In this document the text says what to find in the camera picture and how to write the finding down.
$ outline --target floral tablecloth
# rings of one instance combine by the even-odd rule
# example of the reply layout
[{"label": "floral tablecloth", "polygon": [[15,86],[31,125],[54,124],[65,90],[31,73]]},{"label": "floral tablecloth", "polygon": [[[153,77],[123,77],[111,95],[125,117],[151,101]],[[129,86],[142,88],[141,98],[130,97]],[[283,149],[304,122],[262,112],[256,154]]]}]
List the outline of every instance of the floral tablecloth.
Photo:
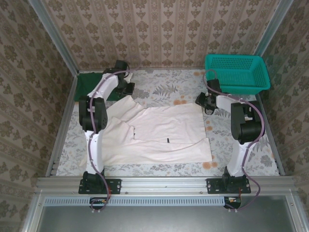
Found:
[{"label": "floral tablecloth", "polygon": [[[133,75],[133,99],[144,107],[194,102],[206,87],[202,70],[139,70]],[[255,96],[242,96],[255,100]],[[231,159],[233,137],[230,114],[217,109],[211,116],[203,112],[206,136],[210,140],[212,162],[106,166],[106,176],[220,176]],[[78,104],[74,106],[57,175],[82,175],[79,166],[86,154],[86,140],[79,125]],[[249,175],[279,175],[267,135],[253,148],[245,168]]]}]

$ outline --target garment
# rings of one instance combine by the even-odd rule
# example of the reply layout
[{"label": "garment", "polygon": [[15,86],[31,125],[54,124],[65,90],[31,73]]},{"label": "garment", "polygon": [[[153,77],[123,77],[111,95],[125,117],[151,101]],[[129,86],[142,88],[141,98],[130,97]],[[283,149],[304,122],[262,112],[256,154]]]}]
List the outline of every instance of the garment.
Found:
[{"label": "garment", "polygon": [[126,96],[107,115],[104,165],[212,160],[202,110],[194,103],[144,108]]}]

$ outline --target purple cable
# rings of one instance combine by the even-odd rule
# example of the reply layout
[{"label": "purple cable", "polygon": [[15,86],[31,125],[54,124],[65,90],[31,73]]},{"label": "purple cable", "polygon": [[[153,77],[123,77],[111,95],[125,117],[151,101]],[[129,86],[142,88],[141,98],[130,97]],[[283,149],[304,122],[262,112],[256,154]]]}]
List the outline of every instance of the purple cable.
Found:
[{"label": "purple cable", "polygon": [[[206,72],[205,72],[204,75],[203,75],[203,82],[204,82],[204,84],[205,84],[205,86],[206,86],[207,89],[209,89],[209,90],[211,90],[211,91],[213,91],[213,92],[215,92],[215,93],[217,93],[217,94],[219,94],[219,95],[227,96],[227,97],[229,97],[229,98],[231,98],[231,99],[234,99],[234,100],[236,100],[236,101],[239,101],[239,102],[243,102],[243,103],[248,104],[251,108],[253,108],[253,109],[257,112],[257,114],[259,115],[259,117],[260,117],[260,119],[261,119],[261,132],[260,132],[259,136],[258,136],[254,141],[252,141],[252,142],[248,145],[248,147],[247,147],[247,149],[246,149],[246,152],[245,152],[245,155],[244,155],[244,158],[243,158],[243,160],[242,160],[242,164],[241,164],[242,172],[246,175],[246,177],[247,177],[249,180],[253,181],[253,182],[257,185],[258,191],[256,192],[256,195],[254,196],[254,198],[253,198],[248,204],[246,204],[245,206],[243,206],[243,207],[237,209],[237,210],[242,210],[242,209],[246,208],[248,205],[250,205],[252,202],[254,202],[255,199],[259,196],[259,194],[260,194],[260,192],[261,192],[261,186],[257,183],[256,180],[254,180],[252,177],[250,177],[250,176],[245,172],[244,166],[245,166],[245,162],[246,162],[246,159],[247,159],[247,156],[248,156],[248,153],[249,153],[249,148],[250,148],[253,144],[255,144],[256,142],[258,142],[258,141],[260,140],[260,138],[263,136],[263,133],[264,133],[264,130],[265,130],[264,119],[263,119],[262,113],[259,111],[259,109],[256,108],[256,107],[255,107],[253,104],[251,104],[250,102],[248,102],[248,101],[246,101],[246,100],[244,100],[244,99],[242,99],[242,98],[239,99],[239,98],[233,97],[231,94],[221,93],[221,92],[218,92],[218,91],[216,91],[216,90],[210,88],[210,87],[207,85],[206,78],[205,78],[205,77],[206,77],[206,73],[208,73],[208,72],[214,72],[214,74],[215,74],[215,79],[217,79],[217,72],[216,72],[215,70],[213,70],[213,69],[208,69],[208,70],[206,70]],[[230,208],[236,210],[234,207],[232,207],[232,206],[230,206],[230,205],[228,205],[228,204],[226,204],[226,205],[229,206]]]},{"label": "purple cable", "polygon": [[[140,68],[141,66],[141,63],[138,65],[138,67],[134,68],[134,69],[131,69],[131,70],[124,70],[124,71],[117,71],[117,72],[114,72],[114,73],[111,73],[110,75],[108,75],[102,82],[101,84],[96,88],[94,94],[91,96],[91,99],[90,99],[90,117],[91,117],[91,124],[92,124],[92,128],[93,128],[93,133],[90,135],[89,137],[89,143],[88,143],[88,152],[89,152],[89,159],[90,159],[90,163],[91,163],[91,166],[92,168],[95,170],[95,172],[101,177],[101,179],[103,180],[104,182],[104,185],[105,185],[105,188],[106,188],[106,193],[107,193],[107,198],[106,198],[106,202],[104,203],[104,205],[99,209],[99,210],[103,210],[105,207],[106,207],[106,204],[108,203],[109,201],[109,197],[110,197],[110,194],[109,194],[109,188],[108,188],[108,185],[107,185],[107,182],[104,178],[104,176],[96,169],[95,165],[93,164],[93,160],[92,160],[92,156],[91,156],[91,149],[90,149],[90,144],[91,144],[91,141],[92,141],[92,137],[93,135],[96,134],[97,130],[96,130],[96,125],[95,125],[95,120],[94,120],[94,116],[93,116],[93,109],[92,109],[92,102],[93,102],[93,99],[94,97],[96,96],[98,90],[101,88],[101,86],[105,83],[105,81],[107,81],[110,77],[116,75],[116,74],[119,74],[119,73],[130,73],[132,71],[136,71]],[[94,201],[91,202],[91,209],[93,211],[99,211],[99,210],[95,210],[93,208],[93,204],[94,202],[97,202],[97,201],[101,201],[102,199],[96,199]]]}]

